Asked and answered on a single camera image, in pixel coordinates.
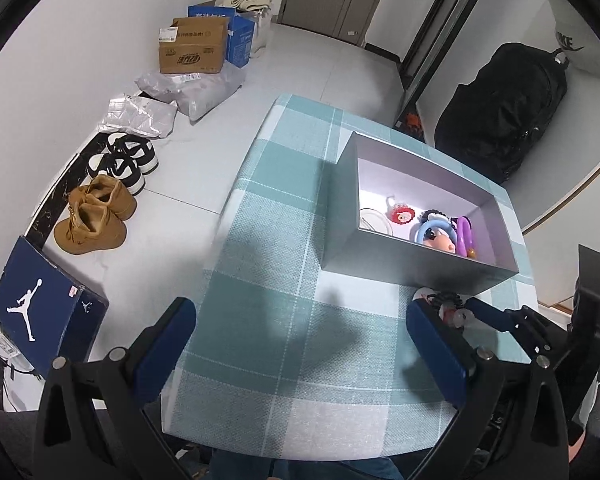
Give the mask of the white printed pin badge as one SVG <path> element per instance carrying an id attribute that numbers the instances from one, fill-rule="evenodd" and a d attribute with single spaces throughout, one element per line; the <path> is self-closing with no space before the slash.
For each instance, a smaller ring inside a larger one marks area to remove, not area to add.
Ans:
<path id="1" fill-rule="evenodd" d="M 455 292 L 438 292 L 428 287 L 421 287 L 414 292 L 413 300 L 420 297 L 439 301 L 444 310 L 449 308 L 464 308 L 463 299 Z"/>

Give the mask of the doll head figurine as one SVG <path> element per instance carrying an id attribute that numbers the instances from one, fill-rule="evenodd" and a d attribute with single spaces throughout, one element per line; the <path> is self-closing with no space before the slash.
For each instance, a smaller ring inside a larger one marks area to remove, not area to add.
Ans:
<path id="1" fill-rule="evenodd" d="M 452 238 L 445 230 L 439 228 L 430 228 L 426 231 L 422 244 L 427 247 L 442 250 L 442 252 L 449 252 L 454 254 L 456 252 L 455 244 Z"/>

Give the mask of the red rim pin badge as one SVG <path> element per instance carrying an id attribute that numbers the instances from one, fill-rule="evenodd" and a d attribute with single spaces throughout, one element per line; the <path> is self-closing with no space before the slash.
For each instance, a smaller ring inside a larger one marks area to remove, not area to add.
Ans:
<path id="1" fill-rule="evenodd" d="M 392 223 L 386 214 L 374 208 L 361 208 L 358 212 L 360 228 L 370 232 L 393 236 Z"/>

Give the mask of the grey open phone box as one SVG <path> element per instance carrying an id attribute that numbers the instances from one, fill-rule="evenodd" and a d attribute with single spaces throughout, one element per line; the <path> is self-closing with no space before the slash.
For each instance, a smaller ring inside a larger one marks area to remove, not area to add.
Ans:
<path id="1" fill-rule="evenodd" d="M 391 222 L 393 236 L 361 229 L 360 209 L 387 214 L 388 196 L 411 206 L 414 220 Z M 430 228 L 445 230 L 456 252 L 422 244 Z M 461 295 L 477 295 L 518 272 L 503 211 L 491 193 L 425 157 L 357 132 L 332 168 L 322 267 Z"/>

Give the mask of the blue Jordan shoe box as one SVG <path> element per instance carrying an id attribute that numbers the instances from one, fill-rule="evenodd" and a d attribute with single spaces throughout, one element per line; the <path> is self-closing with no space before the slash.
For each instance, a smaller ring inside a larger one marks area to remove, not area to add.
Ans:
<path id="1" fill-rule="evenodd" d="M 0 279 L 0 323 L 39 375 L 58 356 L 86 361 L 108 306 L 25 237 L 15 242 Z"/>

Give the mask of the tan suede boots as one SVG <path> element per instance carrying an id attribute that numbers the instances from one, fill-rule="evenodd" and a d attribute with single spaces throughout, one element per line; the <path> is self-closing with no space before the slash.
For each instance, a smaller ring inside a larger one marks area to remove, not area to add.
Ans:
<path id="1" fill-rule="evenodd" d="M 99 174 L 70 192 L 69 214 L 54 227 L 54 240 L 75 256 L 116 249 L 126 239 L 125 221 L 136 208 L 135 197 L 120 180 Z"/>

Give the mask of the black backpack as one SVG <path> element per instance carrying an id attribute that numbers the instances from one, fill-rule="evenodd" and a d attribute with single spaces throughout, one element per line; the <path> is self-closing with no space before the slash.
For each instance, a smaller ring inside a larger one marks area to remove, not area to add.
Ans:
<path id="1" fill-rule="evenodd" d="M 461 84 L 434 130 L 439 151 L 501 184 L 542 139 L 568 91 L 568 58 L 501 44 L 474 81 Z"/>

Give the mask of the black white sneakers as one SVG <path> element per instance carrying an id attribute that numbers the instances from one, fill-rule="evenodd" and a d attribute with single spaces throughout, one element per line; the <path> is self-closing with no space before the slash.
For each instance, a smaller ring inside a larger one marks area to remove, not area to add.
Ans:
<path id="1" fill-rule="evenodd" d="M 105 151 L 90 157 L 87 172 L 91 178 L 101 174 L 115 178 L 137 196 L 145 187 L 145 177 L 158 166 L 156 151 L 147 138 L 116 131 L 107 136 Z"/>

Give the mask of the grey plastic parcel bag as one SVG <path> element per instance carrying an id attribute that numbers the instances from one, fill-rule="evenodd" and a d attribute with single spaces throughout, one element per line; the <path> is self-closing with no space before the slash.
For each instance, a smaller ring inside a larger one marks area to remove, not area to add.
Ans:
<path id="1" fill-rule="evenodd" d="M 138 90 L 163 103 L 174 103 L 193 124 L 232 96 L 246 81 L 246 70 L 225 62 L 216 74 L 149 72 L 135 79 Z"/>

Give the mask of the white hanging tote bag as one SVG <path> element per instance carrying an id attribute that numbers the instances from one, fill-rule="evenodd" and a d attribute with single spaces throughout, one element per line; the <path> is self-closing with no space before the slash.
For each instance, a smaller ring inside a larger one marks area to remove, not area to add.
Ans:
<path id="1" fill-rule="evenodd" d="M 568 0 L 547 0 L 555 20 L 555 36 L 569 62 L 600 78 L 600 40 Z"/>

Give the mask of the brown cardboard box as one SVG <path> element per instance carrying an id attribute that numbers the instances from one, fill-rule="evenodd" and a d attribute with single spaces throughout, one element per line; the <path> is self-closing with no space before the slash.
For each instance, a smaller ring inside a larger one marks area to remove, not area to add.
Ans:
<path id="1" fill-rule="evenodd" d="M 176 18 L 160 29 L 159 70 L 162 74 L 217 74 L 225 61 L 228 18 Z"/>

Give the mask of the blue carton box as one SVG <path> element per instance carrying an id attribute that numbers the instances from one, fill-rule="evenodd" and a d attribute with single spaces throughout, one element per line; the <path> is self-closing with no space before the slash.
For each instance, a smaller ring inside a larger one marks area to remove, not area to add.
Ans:
<path id="1" fill-rule="evenodd" d="M 228 18 L 225 59 L 238 68 L 243 68 L 249 63 L 254 35 L 253 21 L 243 18 L 242 14 L 234 8 L 206 6 L 205 4 L 189 6 L 187 16 L 189 18 L 201 18 L 202 16 Z"/>

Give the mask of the white cloth bag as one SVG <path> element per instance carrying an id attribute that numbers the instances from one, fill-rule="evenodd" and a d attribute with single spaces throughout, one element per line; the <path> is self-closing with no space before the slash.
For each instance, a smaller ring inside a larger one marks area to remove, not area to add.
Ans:
<path id="1" fill-rule="evenodd" d="M 252 21 L 254 32 L 251 56 L 256 56 L 268 43 L 272 22 L 272 0 L 224 0 L 222 6 L 235 9 L 242 18 Z"/>

